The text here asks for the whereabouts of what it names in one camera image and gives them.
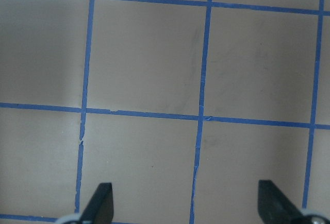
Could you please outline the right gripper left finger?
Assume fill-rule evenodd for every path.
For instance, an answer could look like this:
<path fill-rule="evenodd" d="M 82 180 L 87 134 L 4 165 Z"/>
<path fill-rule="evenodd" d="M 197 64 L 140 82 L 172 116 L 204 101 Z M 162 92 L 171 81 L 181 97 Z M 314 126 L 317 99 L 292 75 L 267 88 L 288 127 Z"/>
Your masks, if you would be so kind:
<path fill-rule="evenodd" d="M 111 183 L 100 183 L 78 219 L 78 223 L 112 223 L 114 216 Z"/>

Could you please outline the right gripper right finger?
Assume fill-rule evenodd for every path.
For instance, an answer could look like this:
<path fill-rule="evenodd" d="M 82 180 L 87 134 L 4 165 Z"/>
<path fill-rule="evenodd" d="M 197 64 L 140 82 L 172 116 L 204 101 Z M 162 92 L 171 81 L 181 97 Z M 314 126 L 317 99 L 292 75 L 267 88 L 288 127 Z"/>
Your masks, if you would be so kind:
<path fill-rule="evenodd" d="M 258 181 L 258 214 L 263 223 L 299 223 L 304 215 L 271 180 Z"/>

